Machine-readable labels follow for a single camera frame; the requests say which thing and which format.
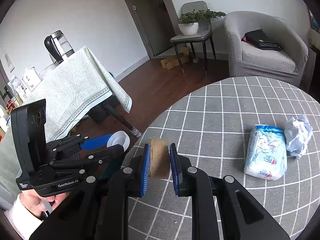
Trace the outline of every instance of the cardboard piece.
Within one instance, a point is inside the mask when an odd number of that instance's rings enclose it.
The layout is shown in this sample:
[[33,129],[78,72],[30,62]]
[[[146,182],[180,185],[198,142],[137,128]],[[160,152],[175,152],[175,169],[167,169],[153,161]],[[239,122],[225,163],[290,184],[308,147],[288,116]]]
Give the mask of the cardboard piece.
[[[187,47],[182,47],[182,52],[179,53],[179,55],[180,55],[182,64],[191,60],[189,55],[189,49]],[[160,62],[165,69],[172,69],[180,65],[178,57],[176,55],[165,58]]]
[[167,141],[150,138],[150,167],[149,177],[168,179],[170,174],[170,157]]

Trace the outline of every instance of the potted plant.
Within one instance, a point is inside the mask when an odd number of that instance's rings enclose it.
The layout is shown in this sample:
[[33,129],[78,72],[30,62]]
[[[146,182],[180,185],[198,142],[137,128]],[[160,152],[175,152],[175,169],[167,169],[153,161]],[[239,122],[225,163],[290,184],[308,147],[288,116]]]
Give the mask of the potted plant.
[[199,10],[195,12],[183,13],[179,17],[179,29],[182,35],[193,35],[198,32],[200,20],[205,20],[209,18],[217,19],[226,14],[223,12],[215,12],[211,10]]

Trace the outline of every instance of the black kettle handle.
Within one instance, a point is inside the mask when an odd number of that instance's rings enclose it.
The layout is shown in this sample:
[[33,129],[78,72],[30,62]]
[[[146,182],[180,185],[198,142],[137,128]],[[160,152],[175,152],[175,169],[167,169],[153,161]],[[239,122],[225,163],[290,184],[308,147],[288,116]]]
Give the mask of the black kettle handle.
[[61,57],[56,44],[54,44],[51,35],[44,39],[44,45],[49,51],[49,53],[52,55],[52,57],[54,57],[55,60],[58,61],[58,63],[60,64],[63,61],[63,58]]

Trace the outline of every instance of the plastic bag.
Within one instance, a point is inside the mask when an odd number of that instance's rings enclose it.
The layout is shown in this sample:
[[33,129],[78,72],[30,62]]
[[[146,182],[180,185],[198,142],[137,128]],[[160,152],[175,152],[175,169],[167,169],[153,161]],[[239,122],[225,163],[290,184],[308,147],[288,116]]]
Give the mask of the plastic bag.
[[307,153],[308,142],[312,136],[308,118],[305,115],[298,115],[298,119],[290,117],[285,124],[284,135],[287,140],[287,151],[300,159]]
[[250,134],[244,173],[276,180],[287,170],[284,131],[275,126],[259,124]]

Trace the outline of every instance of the chair seat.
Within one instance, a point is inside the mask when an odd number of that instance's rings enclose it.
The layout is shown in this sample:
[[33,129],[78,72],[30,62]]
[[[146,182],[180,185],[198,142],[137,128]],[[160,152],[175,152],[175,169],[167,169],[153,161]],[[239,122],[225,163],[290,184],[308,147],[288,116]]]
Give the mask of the chair seat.
[[190,42],[202,42],[206,41],[208,38],[212,36],[212,31],[208,30],[198,30],[198,33],[193,35],[177,35],[170,39],[172,44],[179,43],[190,43]]
[[242,61],[257,66],[294,72],[295,62],[284,51],[262,50],[242,41]]

